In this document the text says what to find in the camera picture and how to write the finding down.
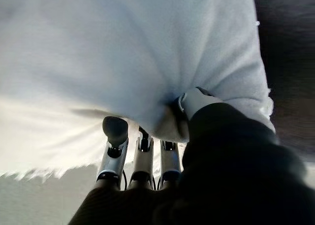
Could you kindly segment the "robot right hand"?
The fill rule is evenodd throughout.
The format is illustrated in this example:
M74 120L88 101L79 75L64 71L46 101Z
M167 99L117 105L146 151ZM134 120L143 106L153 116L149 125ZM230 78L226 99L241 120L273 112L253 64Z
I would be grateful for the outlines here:
M178 184L96 186L72 225L312 225L315 192L302 161L264 124L196 87L177 99L189 129Z

